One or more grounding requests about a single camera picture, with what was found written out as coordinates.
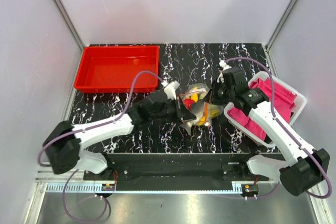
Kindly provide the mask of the red fake apple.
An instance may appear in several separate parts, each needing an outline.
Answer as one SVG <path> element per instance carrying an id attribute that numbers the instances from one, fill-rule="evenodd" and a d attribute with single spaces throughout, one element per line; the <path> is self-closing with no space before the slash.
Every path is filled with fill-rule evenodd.
<path id="1" fill-rule="evenodd" d="M 187 98 L 183 101 L 183 103 L 189 109 L 191 105 L 195 103 L 195 101 L 190 98 Z"/>

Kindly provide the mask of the clear zip top bag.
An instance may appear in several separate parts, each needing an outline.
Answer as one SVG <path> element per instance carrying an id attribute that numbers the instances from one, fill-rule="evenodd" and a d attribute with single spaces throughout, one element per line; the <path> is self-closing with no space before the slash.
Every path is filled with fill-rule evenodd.
<path id="1" fill-rule="evenodd" d="M 212 120 L 220 116 L 224 108 L 220 105 L 213 105 L 203 99 L 209 92 L 209 87 L 203 83 L 195 83 L 188 86 L 185 93 L 179 95 L 185 107 L 196 116 L 196 119 L 185 122 L 181 125 L 189 135 L 193 126 L 210 126 Z"/>

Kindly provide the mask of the grey fake fish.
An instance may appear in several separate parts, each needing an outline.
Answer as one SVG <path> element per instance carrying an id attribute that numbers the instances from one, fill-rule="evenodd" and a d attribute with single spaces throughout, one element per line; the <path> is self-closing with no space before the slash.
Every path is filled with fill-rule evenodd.
<path id="1" fill-rule="evenodd" d="M 200 120 L 205 112 L 205 102 L 203 100 L 198 100 L 196 103 L 191 105 L 190 111 L 196 115 L 197 120 Z"/>

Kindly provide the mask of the yellow fake banana bunch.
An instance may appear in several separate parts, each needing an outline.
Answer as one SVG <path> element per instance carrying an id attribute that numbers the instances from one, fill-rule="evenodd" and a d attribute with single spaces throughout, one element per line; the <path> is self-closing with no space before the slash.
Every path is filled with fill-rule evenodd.
<path id="1" fill-rule="evenodd" d="M 194 92 L 190 98 L 197 102 L 198 100 L 203 100 L 206 96 L 206 92 Z M 216 105 L 211 105 L 208 102 L 205 102 L 205 112 L 203 117 L 200 120 L 194 120 L 193 125 L 197 126 L 210 126 L 212 124 L 213 118 L 220 115 L 220 109 Z"/>

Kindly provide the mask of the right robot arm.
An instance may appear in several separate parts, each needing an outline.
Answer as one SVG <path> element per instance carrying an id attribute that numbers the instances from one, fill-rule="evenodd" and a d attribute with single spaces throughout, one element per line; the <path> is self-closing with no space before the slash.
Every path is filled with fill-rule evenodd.
<path id="1" fill-rule="evenodd" d="M 331 196 L 332 186 L 327 176 L 328 152 L 316 150 L 302 139 L 276 112 L 271 99 L 261 89 L 249 87 L 241 69 L 220 67 L 219 70 L 219 77 L 213 81 L 206 101 L 214 105 L 232 103 L 263 129 L 284 157 L 280 161 L 254 155 L 238 167 L 239 176 L 244 180 L 256 175 L 270 178 L 280 182 L 294 196 L 325 181 L 328 192 L 324 197 Z"/>

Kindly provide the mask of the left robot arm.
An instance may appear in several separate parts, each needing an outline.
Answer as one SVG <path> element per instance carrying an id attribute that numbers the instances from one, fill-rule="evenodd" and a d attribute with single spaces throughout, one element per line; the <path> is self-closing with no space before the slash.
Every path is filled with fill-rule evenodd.
<path id="1" fill-rule="evenodd" d="M 43 151 L 56 175 L 76 168 L 107 180 L 113 175 L 112 165 L 103 154 L 90 152 L 87 148 L 108 138 L 129 135 L 160 119 L 184 123 L 196 119 L 196 115 L 182 101 L 158 91 L 131 105 L 124 113 L 107 119 L 77 125 L 67 121 L 58 123 L 43 142 Z"/>

